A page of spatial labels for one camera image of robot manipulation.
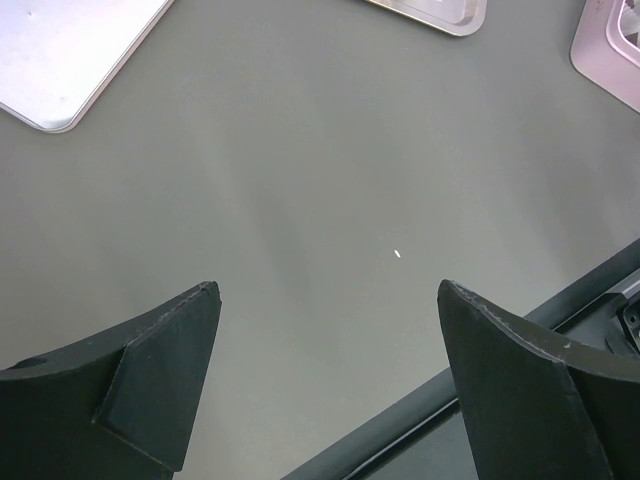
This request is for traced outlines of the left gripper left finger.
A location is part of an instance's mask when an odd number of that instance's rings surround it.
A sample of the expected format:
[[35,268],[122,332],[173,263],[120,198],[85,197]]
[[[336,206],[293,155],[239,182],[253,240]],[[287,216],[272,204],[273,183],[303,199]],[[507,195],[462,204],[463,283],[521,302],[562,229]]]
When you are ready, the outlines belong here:
[[219,318],[219,286],[203,282],[2,370],[2,478],[173,478],[184,467]]

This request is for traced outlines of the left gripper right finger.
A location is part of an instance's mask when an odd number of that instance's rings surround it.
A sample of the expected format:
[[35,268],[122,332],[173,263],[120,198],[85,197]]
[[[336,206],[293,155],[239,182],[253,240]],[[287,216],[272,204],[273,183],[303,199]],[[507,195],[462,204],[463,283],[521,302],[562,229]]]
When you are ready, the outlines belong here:
[[636,479],[639,362],[438,288],[442,335],[481,479]]

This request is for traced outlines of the small plain metal tray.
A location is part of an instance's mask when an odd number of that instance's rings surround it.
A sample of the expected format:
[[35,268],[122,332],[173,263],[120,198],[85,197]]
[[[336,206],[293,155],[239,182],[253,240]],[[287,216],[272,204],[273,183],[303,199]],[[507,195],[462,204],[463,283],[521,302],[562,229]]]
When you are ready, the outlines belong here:
[[51,134],[73,129],[170,1],[3,1],[1,109]]

